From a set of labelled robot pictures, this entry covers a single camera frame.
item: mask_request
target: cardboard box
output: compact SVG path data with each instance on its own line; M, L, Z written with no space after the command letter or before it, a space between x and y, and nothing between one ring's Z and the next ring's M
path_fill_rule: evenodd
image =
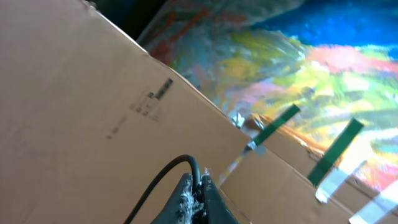
M249 140L82 2L5 0L0 11L0 223L122 223L174 157L219 177ZM169 173L134 223L152 221L185 172Z
M221 186L248 223L349 223L378 194L351 177L327 204L319 203L306 178L317 163L314 156L281 129L265 140L263 156L251 151ZM398 223L397 214L379 223Z

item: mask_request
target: painted canvas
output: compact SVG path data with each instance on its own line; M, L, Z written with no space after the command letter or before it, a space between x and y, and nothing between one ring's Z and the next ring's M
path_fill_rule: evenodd
M398 176L398 1L170 0L139 39L228 114L275 118L327 148L351 118L356 176L383 190Z

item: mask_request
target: black wire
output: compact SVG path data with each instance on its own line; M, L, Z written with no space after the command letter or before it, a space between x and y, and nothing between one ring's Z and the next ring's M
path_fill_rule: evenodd
M144 204L145 200L149 196L149 194L152 192L152 190L155 188L155 186L159 183L160 180L170 171L172 170L175 166L182 162L188 162L189 165L191 166L192 170L192 194L194 194L197 191L197 188L199 187L198 185L200 184L200 168L192 156L189 155L181 155L178 156L177 158L173 159L171 162L169 162L153 179L153 181L149 184L148 188L145 190L145 192L142 194L141 198L137 202L136 206L134 209L131 211L130 215L127 217L126 221L124 221L124 224L130 224L132 219L137 215L139 209L141 206Z

